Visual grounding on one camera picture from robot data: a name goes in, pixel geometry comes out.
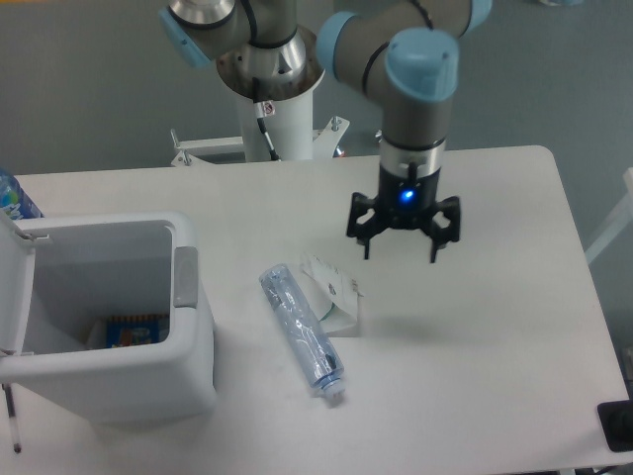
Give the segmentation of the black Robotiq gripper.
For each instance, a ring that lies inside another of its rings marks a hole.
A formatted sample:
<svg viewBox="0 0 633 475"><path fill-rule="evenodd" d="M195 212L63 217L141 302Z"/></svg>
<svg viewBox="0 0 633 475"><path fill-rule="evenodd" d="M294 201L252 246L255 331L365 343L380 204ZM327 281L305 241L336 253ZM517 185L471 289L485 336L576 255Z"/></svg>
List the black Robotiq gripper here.
<svg viewBox="0 0 633 475"><path fill-rule="evenodd" d="M436 262L439 250L461 238L461 202L458 196L436 202L440 171L410 181L380 166L378 195L351 195L346 235L364 248L370 258L370 242L386 229L420 229L431 239L429 261Z"/></svg>

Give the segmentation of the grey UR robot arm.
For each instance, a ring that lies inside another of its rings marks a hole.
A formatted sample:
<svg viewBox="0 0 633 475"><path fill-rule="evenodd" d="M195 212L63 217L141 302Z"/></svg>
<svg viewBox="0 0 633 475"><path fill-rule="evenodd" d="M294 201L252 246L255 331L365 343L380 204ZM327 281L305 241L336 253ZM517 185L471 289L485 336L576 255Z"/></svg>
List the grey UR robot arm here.
<svg viewBox="0 0 633 475"><path fill-rule="evenodd" d="M194 67L213 64L242 101L250 161L313 158L307 100L325 75L382 111L378 193L354 193L346 233L362 245L388 229L419 230L433 249L460 238L458 197L436 197L459 46L480 26L488 1L399 1L364 17L338 12L317 33L298 22L293 1L169 1L158 18Z"/></svg>

